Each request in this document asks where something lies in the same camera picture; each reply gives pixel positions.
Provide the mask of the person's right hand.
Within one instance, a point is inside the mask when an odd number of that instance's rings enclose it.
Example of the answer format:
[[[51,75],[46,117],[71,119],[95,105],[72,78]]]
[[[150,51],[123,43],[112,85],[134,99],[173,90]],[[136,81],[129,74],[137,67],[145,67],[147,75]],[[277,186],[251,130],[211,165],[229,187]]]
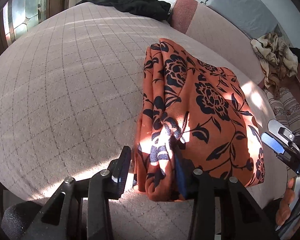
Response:
[[[289,180],[287,184],[287,189],[285,191],[285,194],[283,195],[283,198],[279,205],[279,209],[276,213],[275,222],[277,225],[283,225],[284,222],[290,217],[291,211],[289,208],[289,204],[291,204],[295,199],[295,193],[292,189],[293,185],[294,185],[294,178]],[[299,227],[300,227],[300,219],[297,222],[296,226],[294,227],[294,231],[298,230]]]

